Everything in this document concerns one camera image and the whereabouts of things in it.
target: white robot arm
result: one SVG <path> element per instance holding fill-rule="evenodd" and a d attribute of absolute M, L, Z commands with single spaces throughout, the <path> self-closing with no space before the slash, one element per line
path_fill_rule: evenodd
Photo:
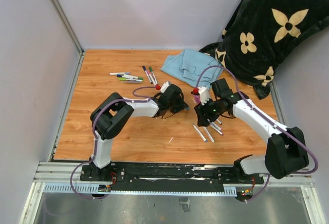
<path fill-rule="evenodd" d="M 243 94 L 249 103 L 247 104 L 238 93 L 232 92 L 225 79 L 217 80 L 211 86 L 217 99 L 215 101 L 210 98 L 209 91 L 204 87 L 193 91 L 200 98 L 200 103 L 194 108 L 198 116 L 198 126 L 208 126 L 221 114 L 228 112 L 247 123 L 267 143 L 265 156 L 249 155 L 234 162 L 239 177 L 271 174 L 281 179 L 308 166 L 307 152 L 281 131 L 287 131 L 305 145 L 303 133 L 299 128 L 288 128 L 275 121 Z"/>
<path fill-rule="evenodd" d="M 110 104 L 118 99 L 123 101 L 116 102 L 113 105 Z M 91 156 L 96 170 L 110 164 L 113 140 L 121 132 L 130 117 L 160 117 L 165 115 L 167 111 L 175 114 L 185 108 L 189 107 L 184 102 L 181 89 L 170 82 L 165 82 L 160 89 L 160 93 L 150 99 L 135 100 L 124 98 L 118 93 L 111 94 L 90 116 L 93 125 L 98 116 L 95 125 L 96 137 L 94 139 L 94 150 L 96 152 L 94 151 Z M 116 114 L 111 115 L 110 110 L 115 111 Z"/>

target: white marker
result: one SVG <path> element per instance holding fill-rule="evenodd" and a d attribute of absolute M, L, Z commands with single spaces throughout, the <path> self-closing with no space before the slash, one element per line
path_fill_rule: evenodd
<path fill-rule="evenodd" d="M 127 75 L 127 74 L 122 75 L 122 77 L 126 78 L 126 79 L 140 79 L 140 80 L 143 80 L 143 78 L 141 78 L 141 77 L 131 76 L 131 75 Z"/>
<path fill-rule="evenodd" d="M 146 68 L 145 68 L 145 66 L 142 66 L 142 67 L 143 67 L 143 70 L 144 70 L 144 72 L 145 72 L 146 76 L 148 77 L 148 79 L 149 79 L 150 83 L 151 83 L 151 84 L 153 84 L 152 80 L 150 79 L 150 76 L 149 76 L 148 72 L 146 71 Z"/>
<path fill-rule="evenodd" d="M 222 128 L 219 127 L 218 125 L 216 125 L 214 122 L 211 122 L 211 124 L 212 124 L 213 126 L 215 126 L 215 127 L 217 128 L 217 130 L 222 130 Z"/>
<path fill-rule="evenodd" d="M 122 74 L 130 74 L 130 72 L 128 71 L 128 72 L 110 72 L 109 73 L 109 75 L 117 75 L 117 74 L 120 74 L 120 75 L 122 75 Z"/>
<path fill-rule="evenodd" d="M 150 71 L 147 70 L 147 72 L 148 72 L 148 74 L 149 74 L 149 76 L 150 76 L 150 79 L 151 79 L 152 83 L 153 83 L 154 85 L 156 85 L 156 82 L 155 82 L 155 80 L 153 79 L 152 74 L 150 73 Z"/>
<path fill-rule="evenodd" d="M 195 124 L 193 124 L 194 129 L 196 130 L 196 132 L 200 135 L 200 137 L 202 138 L 202 140 L 204 142 L 207 142 L 208 140 L 205 138 L 205 136 L 200 132 L 200 130 L 195 126 Z"/>
<path fill-rule="evenodd" d="M 210 123 L 210 127 L 213 128 L 216 132 L 218 132 L 218 133 L 221 134 L 222 136 L 224 135 L 220 130 L 218 130 L 215 126 L 213 126 L 212 123 Z"/>
<path fill-rule="evenodd" d="M 205 132 L 206 132 L 206 134 L 208 135 L 210 141 L 214 143 L 215 140 L 214 140 L 214 138 L 211 136 L 211 134 L 210 134 L 210 132 L 208 131 L 208 129 L 205 128 L 204 126 L 203 126 L 202 128 L 205 130 Z"/>

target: towel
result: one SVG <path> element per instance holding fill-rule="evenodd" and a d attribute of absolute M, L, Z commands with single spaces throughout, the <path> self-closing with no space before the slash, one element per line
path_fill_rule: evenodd
<path fill-rule="evenodd" d="M 221 64 L 211 56 L 191 49 L 185 49 L 178 55 L 168 56 L 161 71 L 195 87 L 203 70 L 208 66 L 214 65 L 218 66 Z M 210 83 L 216 81 L 222 72 L 223 69 L 218 67 L 208 69 L 201 77 L 199 87 L 204 86 L 209 89 Z"/>

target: white wall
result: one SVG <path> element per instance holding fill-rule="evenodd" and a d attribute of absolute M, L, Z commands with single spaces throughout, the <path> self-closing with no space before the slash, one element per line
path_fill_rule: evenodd
<path fill-rule="evenodd" d="M 0 222 L 17 223 L 53 145 L 78 53 L 49 0 L 0 0 Z"/>
<path fill-rule="evenodd" d="M 275 85 L 288 125 L 300 127 L 319 160 L 313 179 L 329 221 L 329 29 L 305 41 L 279 67 Z"/>
<path fill-rule="evenodd" d="M 59 0 L 85 48 L 200 48 L 240 0 Z"/>

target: wooden floor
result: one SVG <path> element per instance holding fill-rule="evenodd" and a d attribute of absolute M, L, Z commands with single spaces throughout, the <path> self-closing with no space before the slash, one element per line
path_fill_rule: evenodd
<path fill-rule="evenodd" d="M 90 157 L 94 143 L 90 114 L 113 92 L 132 98 L 135 88 L 150 86 L 142 65 L 153 67 L 160 84 L 170 81 L 178 85 L 191 109 L 165 120 L 130 118 L 115 138 L 113 161 L 232 164 L 234 160 L 245 155 L 264 154 L 265 142 L 239 119 L 221 118 L 224 136 L 209 128 L 215 143 L 203 142 L 192 126 L 197 123 L 193 109 L 195 104 L 190 94 L 193 88 L 160 71 L 166 57 L 178 53 L 180 52 L 87 51 L 54 159 L 87 160 Z M 135 76 L 144 77 L 145 81 L 143 84 L 124 84 L 116 77 L 108 75 L 109 72 L 118 71 L 130 71 Z M 226 78 L 235 91 L 233 79 L 228 74 L 224 72 L 220 78 Z M 259 108 L 277 118 L 271 96 L 260 101 L 251 87 L 242 83 L 239 87 Z M 150 89 L 143 90 L 140 94 L 153 96 L 156 93 L 156 90 Z"/>

